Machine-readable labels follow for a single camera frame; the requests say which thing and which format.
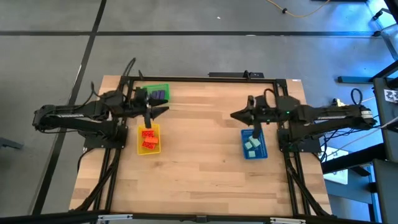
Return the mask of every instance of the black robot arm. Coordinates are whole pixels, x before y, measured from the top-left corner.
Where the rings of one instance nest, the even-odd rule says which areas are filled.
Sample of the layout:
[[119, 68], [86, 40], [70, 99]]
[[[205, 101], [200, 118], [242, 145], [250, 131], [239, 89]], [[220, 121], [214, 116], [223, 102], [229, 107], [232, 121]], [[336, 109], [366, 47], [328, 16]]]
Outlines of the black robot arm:
[[371, 129], [376, 120], [370, 109], [363, 105], [327, 106], [313, 108], [300, 105], [299, 100], [291, 96], [278, 96], [278, 107], [271, 108], [265, 96], [248, 96], [245, 109], [231, 113], [231, 117], [254, 126], [253, 137], [258, 138], [261, 123], [283, 123], [290, 121], [290, 141], [323, 134], [341, 128]]
[[146, 88], [137, 87], [132, 99], [127, 99], [117, 89], [106, 92], [99, 96], [99, 100], [87, 104], [42, 106], [35, 111], [33, 126], [43, 133], [55, 128], [74, 129], [86, 138], [85, 147], [123, 146], [127, 132], [118, 125], [117, 118], [135, 118], [142, 115], [146, 128], [150, 128], [150, 119], [155, 119], [169, 109], [168, 106], [155, 107], [164, 103], [167, 100], [151, 98]]

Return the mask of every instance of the wooden tabletop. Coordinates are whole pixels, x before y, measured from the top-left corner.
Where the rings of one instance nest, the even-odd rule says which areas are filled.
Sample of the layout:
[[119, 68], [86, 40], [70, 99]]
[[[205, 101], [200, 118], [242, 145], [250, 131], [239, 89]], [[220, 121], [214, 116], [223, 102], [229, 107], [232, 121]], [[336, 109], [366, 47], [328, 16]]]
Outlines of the wooden tabletop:
[[[99, 93], [116, 89], [119, 79], [119, 76], [105, 76]], [[134, 86], [158, 83], [162, 82], [135, 82]], [[168, 84], [170, 109], [154, 121], [160, 124], [162, 152], [137, 155], [137, 125], [144, 121], [141, 117], [128, 119], [128, 140], [121, 154], [111, 211], [291, 216], [277, 125], [263, 125], [268, 158], [245, 160], [240, 132], [248, 127], [229, 116], [246, 106], [248, 95], [261, 95], [272, 85]], [[287, 84], [289, 95], [305, 104], [301, 81], [287, 80]], [[267, 100], [270, 106], [275, 106], [272, 95]], [[103, 155], [104, 149], [95, 149], [82, 159], [70, 208], [79, 206], [96, 185]], [[306, 153], [301, 153], [301, 159], [309, 191], [331, 212], [319, 160]], [[299, 211], [303, 213], [299, 192], [296, 186]]]

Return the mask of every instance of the concrete floor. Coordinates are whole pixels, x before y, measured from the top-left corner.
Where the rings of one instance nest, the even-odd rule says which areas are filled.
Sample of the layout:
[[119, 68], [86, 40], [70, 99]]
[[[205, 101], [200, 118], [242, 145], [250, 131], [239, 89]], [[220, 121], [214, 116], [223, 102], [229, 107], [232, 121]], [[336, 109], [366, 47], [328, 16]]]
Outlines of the concrete floor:
[[[91, 30], [100, 2], [0, 1], [0, 31]], [[276, 2], [296, 14], [306, 14], [322, 4]], [[370, 2], [371, 8], [378, 7], [374, 2]], [[365, 3], [332, 2], [311, 17], [297, 19], [263, 0], [115, 0], [108, 1], [99, 30], [372, 31], [378, 26], [371, 21], [371, 10]], [[24, 143], [20, 151], [0, 149], [0, 217], [29, 213], [55, 137], [34, 131], [33, 111], [45, 104], [67, 102], [87, 41], [86, 36], [0, 36], [0, 91], [6, 96], [1, 98], [0, 136]], [[302, 79], [307, 103], [313, 106], [327, 105], [333, 98], [351, 103], [353, 86], [337, 84], [337, 76], [370, 77], [393, 62], [380, 37], [97, 37], [76, 102], [86, 99], [91, 81], [99, 88], [103, 75], [120, 75], [132, 57], [137, 57], [132, 74], [140, 69], [144, 75], [204, 77], [209, 72], [247, 69], [263, 72], [268, 78]], [[356, 87], [365, 99], [373, 94], [371, 86]], [[372, 100], [366, 106], [377, 111]], [[331, 141], [330, 146], [340, 147], [362, 134]], [[377, 133], [347, 150], [379, 142]], [[67, 134], [44, 213], [67, 211], [82, 145], [79, 135]], [[339, 198], [331, 203], [333, 213], [340, 217], [369, 218], [363, 209], [342, 212], [341, 204], [346, 202]]]

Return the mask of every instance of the green tray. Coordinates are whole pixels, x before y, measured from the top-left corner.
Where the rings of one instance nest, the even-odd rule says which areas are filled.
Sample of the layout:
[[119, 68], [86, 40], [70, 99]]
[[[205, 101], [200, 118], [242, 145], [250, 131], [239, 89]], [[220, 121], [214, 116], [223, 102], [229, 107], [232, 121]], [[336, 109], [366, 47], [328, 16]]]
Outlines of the green tray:
[[158, 85], [147, 85], [143, 86], [143, 88], [147, 88], [148, 94], [150, 95], [153, 91], [164, 90], [164, 99], [170, 100], [170, 89], [169, 84], [158, 84]]

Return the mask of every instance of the red block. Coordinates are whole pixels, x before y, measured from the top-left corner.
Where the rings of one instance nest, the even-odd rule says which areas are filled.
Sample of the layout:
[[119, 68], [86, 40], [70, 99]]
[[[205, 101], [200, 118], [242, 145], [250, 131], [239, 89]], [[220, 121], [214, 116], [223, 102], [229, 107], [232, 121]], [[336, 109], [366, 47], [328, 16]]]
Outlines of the red block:
[[153, 149], [155, 149], [156, 144], [155, 143], [149, 143], [149, 142], [143, 142], [142, 146], [147, 148], [147, 149], [153, 150]]
[[144, 142], [157, 144], [159, 140], [156, 137], [146, 137]]
[[142, 137], [155, 137], [155, 131], [154, 130], [148, 130], [148, 131], [142, 131]]

